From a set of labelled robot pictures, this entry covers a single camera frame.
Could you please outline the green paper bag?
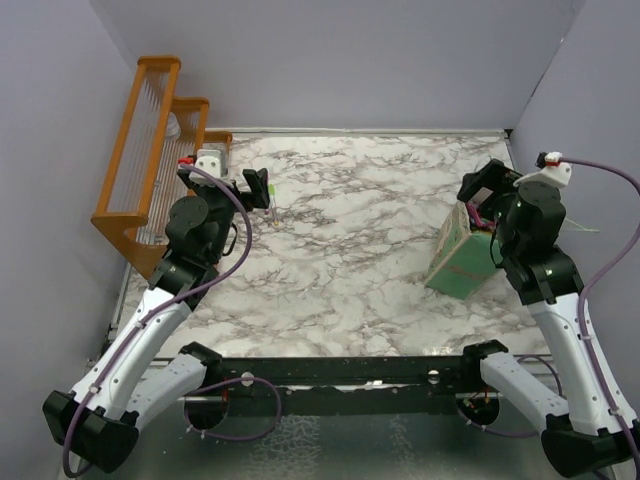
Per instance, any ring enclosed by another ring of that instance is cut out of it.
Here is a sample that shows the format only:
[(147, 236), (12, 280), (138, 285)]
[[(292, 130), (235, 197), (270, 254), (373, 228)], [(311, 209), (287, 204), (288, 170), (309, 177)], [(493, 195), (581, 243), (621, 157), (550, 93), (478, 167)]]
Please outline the green paper bag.
[(471, 296), (497, 272), (490, 256), (492, 233), (475, 229), (465, 203), (457, 202), (440, 228), (426, 286), (460, 300)]

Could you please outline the purple snack packet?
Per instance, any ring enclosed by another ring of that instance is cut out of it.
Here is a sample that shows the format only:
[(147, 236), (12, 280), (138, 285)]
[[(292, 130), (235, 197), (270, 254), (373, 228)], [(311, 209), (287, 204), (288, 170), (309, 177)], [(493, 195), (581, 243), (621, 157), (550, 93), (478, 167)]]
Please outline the purple snack packet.
[(475, 229), (484, 230), (484, 231), (491, 231), (494, 229), (495, 224), (490, 220), (484, 219), (479, 214), (476, 206), (472, 202), (466, 202), (465, 207), (466, 207), (470, 222), (472, 223)]

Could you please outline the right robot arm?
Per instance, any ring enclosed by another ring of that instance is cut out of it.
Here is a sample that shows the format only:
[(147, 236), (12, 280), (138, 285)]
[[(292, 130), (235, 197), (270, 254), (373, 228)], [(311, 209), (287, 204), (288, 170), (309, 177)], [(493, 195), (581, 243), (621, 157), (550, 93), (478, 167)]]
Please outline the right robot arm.
[(588, 314), (588, 284), (557, 246), (572, 161), (543, 153), (521, 175), (492, 159), (464, 175), (457, 198), (494, 223), (489, 251), (543, 334), (563, 390), (555, 393), (498, 341), (469, 345), (459, 367), (469, 390), (490, 387), (530, 422), (565, 478), (639, 461), (639, 417), (608, 366)]

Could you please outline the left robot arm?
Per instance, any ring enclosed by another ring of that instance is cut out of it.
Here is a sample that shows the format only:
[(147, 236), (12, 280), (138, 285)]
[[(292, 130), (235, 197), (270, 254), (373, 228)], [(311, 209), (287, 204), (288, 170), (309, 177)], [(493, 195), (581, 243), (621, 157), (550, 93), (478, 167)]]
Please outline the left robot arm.
[(238, 259), (227, 271), (218, 270), (234, 216), (269, 207), (268, 171), (244, 170), (246, 192), (193, 165), (180, 166), (177, 175), (193, 193), (169, 210), (168, 247), (135, 314), (70, 391), (54, 390), (43, 404), (52, 437), (63, 448), (62, 466), (69, 478), (84, 473), (72, 469), (73, 456), (85, 460), (88, 468), (115, 471), (161, 412), (190, 391), (206, 395), (220, 385), (220, 369), (190, 352), (149, 379), (143, 375), (206, 293), (243, 264)]

